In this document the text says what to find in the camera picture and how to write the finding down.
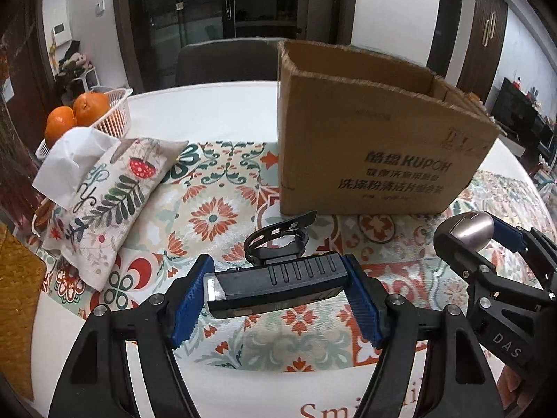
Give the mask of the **person's right hand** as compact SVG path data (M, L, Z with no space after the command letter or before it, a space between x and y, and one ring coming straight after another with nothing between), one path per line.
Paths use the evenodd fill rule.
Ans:
M522 413L533 401L535 388L516 374L509 366L505 366L496 382L504 410L513 407L518 414Z

